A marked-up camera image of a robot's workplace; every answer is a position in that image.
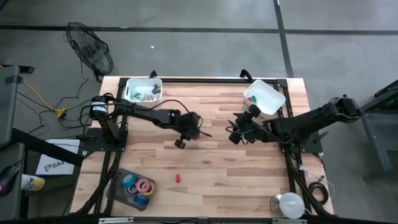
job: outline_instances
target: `wooden table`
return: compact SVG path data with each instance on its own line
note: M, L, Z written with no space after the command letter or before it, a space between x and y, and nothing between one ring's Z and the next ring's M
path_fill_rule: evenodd
M100 95L107 92L116 95L119 78L105 77ZM294 116L310 110L303 79L288 78L287 83ZM202 130L213 137L201 135L197 141L186 141L185 149L178 149L174 146L180 137L178 133L129 117L129 137L119 167L154 179L157 192L145 211L138 212L115 201L112 215L274 217L269 207L270 198L289 192L285 158L278 143L235 145L225 131L229 126L227 120L235 118L233 112L248 108L243 102L243 91L248 86L248 83L164 83L164 99L179 100L197 112L203 117ZM174 102L159 108L185 112ZM81 208L97 187L103 158L103 152L95 152L84 160L71 212ZM303 154L302 159L309 171L325 175L317 157ZM181 176L180 184L175 181L176 174ZM306 178L308 184L317 180L312 176ZM101 211L105 205L104 195ZM325 208L333 213L330 200Z

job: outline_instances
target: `fan grille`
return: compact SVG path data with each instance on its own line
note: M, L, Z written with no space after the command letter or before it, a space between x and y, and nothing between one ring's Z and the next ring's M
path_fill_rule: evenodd
M100 75L109 75L112 72L113 61L109 49L87 26L70 22L66 36L77 56L92 71Z

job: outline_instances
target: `spray can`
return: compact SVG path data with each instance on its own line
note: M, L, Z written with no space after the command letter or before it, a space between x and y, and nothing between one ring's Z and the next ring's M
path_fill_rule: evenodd
M33 175L22 175L21 190L38 191L44 187L44 178Z

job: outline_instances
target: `white bin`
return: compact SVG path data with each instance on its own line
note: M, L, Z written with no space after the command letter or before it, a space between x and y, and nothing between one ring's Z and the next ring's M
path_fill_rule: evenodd
M274 114L286 101L284 95L274 90L262 80L256 80L244 93L244 102L247 105L252 105L248 100L249 97L255 96L257 107L261 113L272 115Z
M160 86L160 98L151 101L151 100L144 100L141 101L134 97L135 93L140 93L141 95L153 95L152 90L154 89L155 85ZM126 83L126 90L124 92L124 99L137 103L141 106L151 107L156 106L160 102L162 102L162 95L163 95L163 86L162 80L159 78L130 78Z

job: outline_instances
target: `pink tape roll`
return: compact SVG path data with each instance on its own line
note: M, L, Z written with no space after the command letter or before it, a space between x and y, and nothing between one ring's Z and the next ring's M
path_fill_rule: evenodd
M149 180L144 179L144 178L139 179L139 180L137 181L137 184L136 184L136 185L137 185L137 190L138 190L138 192L140 192L140 193L148 192L148 190L150 189L150 182L149 182Z

